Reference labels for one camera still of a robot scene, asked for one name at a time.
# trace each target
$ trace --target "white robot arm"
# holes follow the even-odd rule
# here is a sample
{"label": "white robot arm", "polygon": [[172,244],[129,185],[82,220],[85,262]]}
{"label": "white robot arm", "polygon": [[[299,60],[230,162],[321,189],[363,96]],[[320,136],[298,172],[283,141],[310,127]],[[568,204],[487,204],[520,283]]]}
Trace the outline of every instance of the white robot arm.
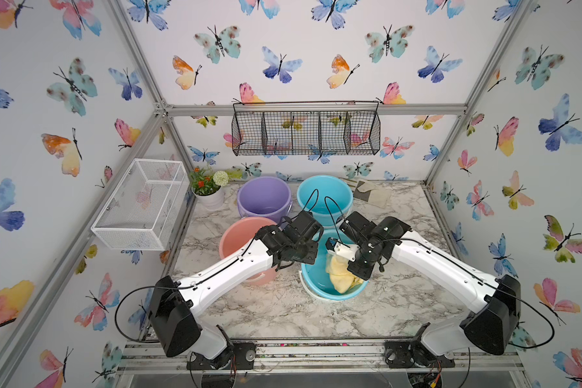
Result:
{"label": "white robot arm", "polygon": [[[178,283],[170,277],[157,283],[168,289],[155,289],[149,319],[167,356],[193,351],[218,368],[226,364],[232,344],[220,327],[198,317],[241,281],[273,266],[281,268],[280,261],[315,262],[317,243],[312,236],[323,228],[307,212],[288,221],[283,230],[264,227],[250,243],[204,271]],[[517,280],[482,273],[440,250],[394,217],[386,217],[376,225],[354,212],[340,229],[356,244],[329,239],[326,246],[349,260],[350,272],[368,280],[375,263],[382,270],[381,259],[387,262],[393,258],[426,274],[468,308],[462,315],[421,327],[411,342],[417,363],[429,365],[438,356],[469,346],[492,354],[504,353],[520,314],[519,301],[514,298],[520,296]],[[181,290],[172,289],[178,286]]]}

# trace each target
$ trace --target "white flower pot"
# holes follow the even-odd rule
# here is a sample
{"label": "white flower pot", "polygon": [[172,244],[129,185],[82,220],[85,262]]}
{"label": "white flower pot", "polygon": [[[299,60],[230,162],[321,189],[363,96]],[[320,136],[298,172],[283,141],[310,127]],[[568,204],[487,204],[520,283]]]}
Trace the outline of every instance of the white flower pot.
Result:
{"label": "white flower pot", "polygon": [[218,210],[222,205],[224,205],[224,188],[220,188],[209,196],[199,196],[194,192],[194,188],[192,188],[192,192],[207,210]]}

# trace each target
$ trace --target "white wire basket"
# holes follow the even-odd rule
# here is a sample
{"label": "white wire basket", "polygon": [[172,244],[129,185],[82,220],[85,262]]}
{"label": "white wire basket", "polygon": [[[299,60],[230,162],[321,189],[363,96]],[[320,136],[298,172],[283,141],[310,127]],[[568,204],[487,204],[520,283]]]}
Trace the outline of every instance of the white wire basket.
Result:
{"label": "white wire basket", "polygon": [[134,159],[91,230],[109,248],[163,251],[189,186],[180,161]]}

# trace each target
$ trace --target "purple bucket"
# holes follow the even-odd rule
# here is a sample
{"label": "purple bucket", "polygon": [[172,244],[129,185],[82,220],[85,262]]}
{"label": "purple bucket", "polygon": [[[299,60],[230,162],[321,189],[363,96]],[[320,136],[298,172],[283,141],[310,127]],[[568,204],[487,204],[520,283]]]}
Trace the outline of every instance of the purple bucket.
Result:
{"label": "purple bucket", "polygon": [[293,205],[287,182],[262,176],[244,183],[237,193],[237,208],[243,217],[266,217],[274,222],[288,215]]}

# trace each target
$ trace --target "yellow towel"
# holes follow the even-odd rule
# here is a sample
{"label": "yellow towel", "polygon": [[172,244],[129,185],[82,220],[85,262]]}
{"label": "yellow towel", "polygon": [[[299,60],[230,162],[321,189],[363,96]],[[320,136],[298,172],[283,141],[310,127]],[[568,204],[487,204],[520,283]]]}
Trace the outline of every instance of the yellow towel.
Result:
{"label": "yellow towel", "polygon": [[341,294],[364,282],[364,280],[347,270],[349,263],[347,259],[329,254],[327,260],[326,272],[330,275],[330,281],[334,285],[334,289]]}

